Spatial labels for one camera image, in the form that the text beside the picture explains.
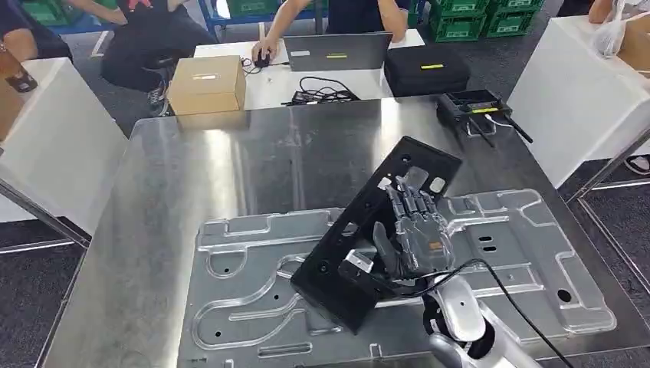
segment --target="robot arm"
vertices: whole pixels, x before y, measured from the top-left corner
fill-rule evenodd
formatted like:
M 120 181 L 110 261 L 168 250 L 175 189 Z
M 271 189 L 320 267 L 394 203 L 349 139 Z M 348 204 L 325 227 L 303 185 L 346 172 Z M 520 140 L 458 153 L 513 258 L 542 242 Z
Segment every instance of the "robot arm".
M 396 182 L 397 189 L 385 187 L 396 217 L 395 234 L 389 238 L 386 228 L 377 222 L 373 242 L 389 279 L 416 279 L 416 284 L 422 284 L 425 277 L 440 274 L 428 282 L 430 286 L 445 278 L 440 271 L 453 263 L 447 224 L 426 192 L 413 188 L 404 178 L 396 177 Z M 401 284 L 373 277 L 372 269 L 373 261 L 352 250 L 339 272 L 387 297 L 409 294 L 400 292 Z M 540 367 L 521 349 L 503 322 L 474 297 L 461 275 L 449 278 L 422 299 L 431 352 L 447 368 Z
M 431 352 L 447 368 L 540 368 L 462 276 L 423 300 Z

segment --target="person's hand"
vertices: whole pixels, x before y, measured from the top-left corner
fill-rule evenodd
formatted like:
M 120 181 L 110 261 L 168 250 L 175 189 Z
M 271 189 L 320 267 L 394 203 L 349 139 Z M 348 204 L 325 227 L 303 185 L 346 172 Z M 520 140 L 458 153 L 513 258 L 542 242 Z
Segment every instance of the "person's hand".
M 262 50 L 262 59 L 266 58 L 268 54 L 271 56 L 271 60 L 275 59 L 275 55 L 277 54 L 277 39 L 268 37 L 261 39 L 253 46 L 251 60 L 256 61 L 258 59 L 260 50 Z
M 119 9 L 113 10 L 110 13 L 110 18 L 107 20 L 116 25 L 125 25 L 126 23 L 128 23 L 126 17 L 124 16 L 124 13 L 122 13 L 122 11 Z

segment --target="white plastic bag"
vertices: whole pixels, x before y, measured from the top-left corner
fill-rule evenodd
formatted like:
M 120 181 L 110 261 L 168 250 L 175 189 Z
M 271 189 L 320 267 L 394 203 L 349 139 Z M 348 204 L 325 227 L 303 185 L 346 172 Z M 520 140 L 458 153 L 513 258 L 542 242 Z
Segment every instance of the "white plastic bag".
M 631 0 L 630 5 L 636 5 L 633 8 L 626 7 L 628 4 L 625 0 L 613 0 L 612 11 L 607 16 L 605 22 L 596 30 L 593 35 L 592 45 L 605 58 L 612 58 L 621 51 L 621 44 L 625 36 L 625 23 L 633 21 L 646 15 L 650 15 L 650 11 L 631 16 L 629 12 L 633 9 L 633 13 L 638 13 L 639 10 L 645 10 L 646 1 Z

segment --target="black shirt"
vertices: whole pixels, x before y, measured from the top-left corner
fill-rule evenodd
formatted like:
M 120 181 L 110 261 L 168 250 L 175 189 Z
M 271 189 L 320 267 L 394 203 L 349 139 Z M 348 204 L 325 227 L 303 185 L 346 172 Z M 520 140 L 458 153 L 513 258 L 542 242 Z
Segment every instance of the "black shirt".
M 39 58 L 71 58 L 70 48 L 61 37 L 35 21 L 18 0 L 0 0 L 0 39 L 21 28 L 34 35 Z
M 117 5 L 124 13 L 129 25 L 151 22 L 163 25 L 166 18 L 173 14 L 169 13 L 167 9 L 167 0 L 118 0 Z M 175 13 L 183 11 L 185 11 L 185 7 L 180 5 Z
M 411 0 L 395 0 L 408 11 Z M 367 33 L 384 31 L 377 0 L 330 0 L 327 33 Z

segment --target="black plastic panel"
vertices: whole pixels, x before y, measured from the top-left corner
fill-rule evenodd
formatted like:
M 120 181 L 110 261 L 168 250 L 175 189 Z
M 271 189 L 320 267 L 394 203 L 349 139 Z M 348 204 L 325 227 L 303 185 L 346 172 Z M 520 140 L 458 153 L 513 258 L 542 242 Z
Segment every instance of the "black plastic panel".
M 338 268 L 358 240 L 365 238 L 372 242 L 375 222 L 382 222 L 389 236 L 395 232 L 396 218 L 386 192 L 378 187 L 379 183 L 387 178 L 392 179 L 395 186 L 396 176 L 404 176 L 412 166 L 417 166 L 429 173 L 421 189 L 437 202 L 461 163 L 456 157 L 404 136 L 294 273 L 291 283 L 296 291 L 323 316 L 356 333 L 379 301 L 379 293 L 365 290 L 343 278 Z M 445 181 L 439 192 L 429 188 L 435 178 Z M 358 229 L 345 237 L 342 234 L 350 222 Z

